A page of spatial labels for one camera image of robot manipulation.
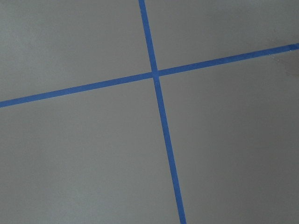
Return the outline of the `blue tape grid lines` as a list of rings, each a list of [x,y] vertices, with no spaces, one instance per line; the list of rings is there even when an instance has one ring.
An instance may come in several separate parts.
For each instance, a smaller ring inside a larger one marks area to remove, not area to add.
[[[85,84],[85,85],[70,87],[70,88],[61,89],[61,90],[39,93],[39,94],[25,96],[25,97],[21,97],[21,98],[4,100],[4,101],[1,101],[0,106],[2,108],[4,108],[4,107],[13,106],[13,105],[19,105],[19,104],[38,101],[38,100],[44,100],[44,99],[48,99],[48,98],[55,98],[55,97],[70,95],[70,94],[84,92],[84,91],[91,91],[91,90],[95,90],[95,89],[100,89],[100,88],[105,88],[105,87],[110,87],[110,86],[115,86],[115,85],[120,85],[120,84],[132,83],[132,82],[141,81],[141,80],[145,80],[145,79],[152,79],[153,83],[154,83],[154,87],[155,87],[157,105],[158,105],[159,116],[160,116],[161,125],[162,125],[162,131],[163,131],[163,135],[164,135],[164,142],[165,142],[165,147],[166,147],[166,152],[167,152],[168,164],[170,167],[170,173],[171,173],[174,195],[175,195],[175,199],[176,199],[178,216],[179,216],[180,223],[185,224],[186,216],[185,216],[184,203],[183,203],[183,199],[182,199],[182,195],[181,195],[181,189],[180,189],[180,184],[179,184],[179,179],[178,179],[177,167],[176,167],[175,156],[174,156],[172,142],[171,142],[171,135],[170,135],[170,131],[169,131],[165,105],[164,105],[160,77],[167,76],[167,75],[173,75],[173,74],[181,73],[181,72],[187,72],[187,71],[198,70],[198,69],[203,69],[203,68],[208,68],[208,67],[214,67],[214,66],[218,66],[221,64],[249,60],[252,58],[258,58],[258,57],[262,57],[262,56],[271,56],[274,54],[280,54],[280,53],[284,53],[284,52],[292,52],[292,51],[298,50],[299,45],[298,45],[298,43],[293,43],[293,44],[274,47],[274,48],[270,48],[270,49],[263,49],[263,50],[258,50],[258,51],[253,51],[253,52],[248,52],[248,53],[243,53],[243,54],[238,54],[238,55],[233,55],[233,56],[227,56],[227,57],[222,57],[222,58],[216,58],[216,59],[207,60],[207,61],[203,61],[203,62],[197,62],[197,63],[186,64],[186,65],[181,65],[181,66],[177,66],[177,67],[159,70],[157,67],[157,61],[156,61],[156,56],[155,56],[155,51],[154,51],[154,44],[152,41],[152,35],[151,35],[151,31],[150,31],[150,23],[149,23],[148,14],[147,14],[146,3],[143,0],[140,0],[138,3],[139,3],[141,18],[142,18],[142,26],[143,26],[144,35],[145,35],[147,51],[148,51],[148,55],[149,55],[149,62],[150,62],[150,67],[151,67],[150,72],[136,74],[136,75],[127,76],[127,77],[120,77],[117,79],[105,80],[105,81],[96,82],[96,83],[92,83],[92,84]]]

